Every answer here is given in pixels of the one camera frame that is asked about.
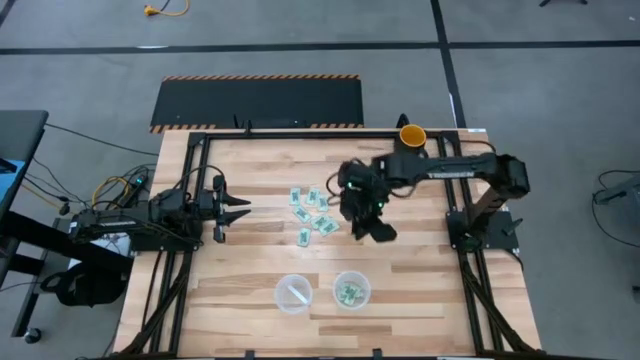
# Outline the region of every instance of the black chair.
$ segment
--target black chair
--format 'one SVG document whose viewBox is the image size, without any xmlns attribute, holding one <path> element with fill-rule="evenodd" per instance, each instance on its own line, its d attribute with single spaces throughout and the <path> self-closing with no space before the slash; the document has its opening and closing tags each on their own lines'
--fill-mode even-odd
<svg viewBox="0 0 640 360">
<path fill-rule="evenodd" d="M 540 7 L 544 7 L 545 5 L 547 5 L 551 0 L 544 0 L 543 2 L 540 3 Z M 587 5 L 588 2 L 587 0 L 578 0 L 580 1 L 580 4 L 582 5 Z"/>
</svg>

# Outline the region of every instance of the office chair wheel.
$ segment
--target office chair wheel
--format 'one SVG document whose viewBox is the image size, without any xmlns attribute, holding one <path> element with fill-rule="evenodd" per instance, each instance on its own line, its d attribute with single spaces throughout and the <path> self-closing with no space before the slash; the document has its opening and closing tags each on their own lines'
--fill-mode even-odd
<svg viewBox="0 0 640 360">
<path fill-rule="evenodd" d="M 42 331 L 36 328 L 28 328 L 23 338 L 27 344 L 35 344 L 42 339 Z"/>
</svg>

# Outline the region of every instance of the wooden tabletop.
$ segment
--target wooden tabletop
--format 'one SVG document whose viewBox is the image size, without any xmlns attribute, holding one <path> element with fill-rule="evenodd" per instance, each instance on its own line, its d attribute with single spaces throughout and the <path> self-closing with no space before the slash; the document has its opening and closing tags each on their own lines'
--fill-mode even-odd
<svg viewBox="0 0 640 360">
<path fill-rule="evenodd" d="M 164 134 L 152 194 L 180 178 L 188 134 Z M 483 131 L 460 130 L 460 136 L 487 140 Z M 435 141 L 427 141 L 426 148 L 436 156 Z M 376 243 L 370 237 L 356 242 L 349 224 L 332 207 L 329 214 L 340 231 L 328 237 L 314 231 L 309 247 L 296 246 L 303 225 L 288 204 L 289 189 L 313 186 L 326 193 L 325 181 L 342 161 L 358 157 L 367 162 L 391 151 L 391 140 L 214 140 L 208 163 L 224 171 L 231 195 L 252 202 L 251 213 L 226 229 L 226 244 L 214 242 L 212 224 L 205 223 L 205 246 L 194 255 L 189 279 L 179 356 L 243 356 L 245 350 L 255 350 L 257 356 L 368 356 L 373 348 L 397 356 L 473 354 L 460 270 L 444 220 L 448 205 L 442 181 L 424 181 L 411 198 L 392 199 L 385 206 L 383 220 L 398 231 L 393 242 Z M 471 155 L 489 149 L 466 143 L 463 151 Z M 194 167 L 199 157 L 196 151 Z M 211 187 L 214 174 L 207 170 L 205 187 Z M 474 199 L 487 187 L 471 181 Z M 456 193 L 462 204 L 457 185 Z M 526 342 L 539 347 L 520 265 L 504 251 L 485 255 L 496 305 Z M 140 330 L 156 256 L 148 252 L 135 259 L 116 351 Z M 348 270 L 367 276 L 373 289 L 360 311 L 341 310 L 332 297 L 335 277 Z M 287 274 L 311 282 L 308 312 L 288 315 L 274 303 L 274 287 Z M 486 315 L 478 308 L 485 344 L 491 348 Z M 170 309 L 161 349 L 168 347 L 172 316 Z"/>
</svg>

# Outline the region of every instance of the black desk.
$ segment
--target black desk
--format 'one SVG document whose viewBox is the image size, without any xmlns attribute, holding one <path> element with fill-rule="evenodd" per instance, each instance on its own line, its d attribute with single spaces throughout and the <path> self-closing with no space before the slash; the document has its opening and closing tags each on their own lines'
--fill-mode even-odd
<svg viewBox="0 0 640 360">
<path fill-rule="evenodd" d="M 133 265 L 130 258 L 94 244 L 72 243 L 64 231 L 68 229 L 68 221 L 66 228 L 62 226 L 63 231 L 59 231 L 56 229 L 59 225 L 61 226 L 58 221 L 54 223 L 53 227 L 49 227 L 10 210 L 20 183 L 24 179 L 31 159 L 40 144 L 48 116 L 46 111 L 0 111 L 0 158 L 24 161 L 25 163 L 18 172 L 13 185 L 0 200 L 0 249 L 2 249 L 2 253 L 0 253 L 0 287 L 9 270 L 33 275 L 38 281 L 42 281 L 44 277 L 54 272 L 66 270 L 68 258 L 87 261 L 97 267 L 127 274 Z M 41 258 L 35 259 L 17 254 L 21 241 L 45 249 Z M 18 319 L 11 336 L 28 335 L 29 320 L 39 295 L 37 284 L 31 284 L 18 313 Z"/>
</svg>

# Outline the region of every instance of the clear container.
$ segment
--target clear container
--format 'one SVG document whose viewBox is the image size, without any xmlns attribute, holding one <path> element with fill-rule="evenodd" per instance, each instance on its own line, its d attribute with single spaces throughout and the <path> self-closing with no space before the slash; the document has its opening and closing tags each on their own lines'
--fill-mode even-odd
<svg viewBox="0 0 640 360">
<path fill-rule="evenodd" d="M 359 289 L 360 296 L 355 296 L 353 303 L 349 304 L 348 301 L 341 301 L 340 293 L 345 289 L 353 290 Z M 358 310 L 367 305 L 369 298 L 371 298 L 371 285 L 367 277 L 357 271 L 343 272 L 333 282 L 333 298 L 343 309 Z"/>
<path fill-rule="evenodd" d="M 313 288 L 301 275 L 287 275 L 278 281 L 275 290 L 276 305 L 287 314 L 299 314 L 311 306 Z"/>
</svg>

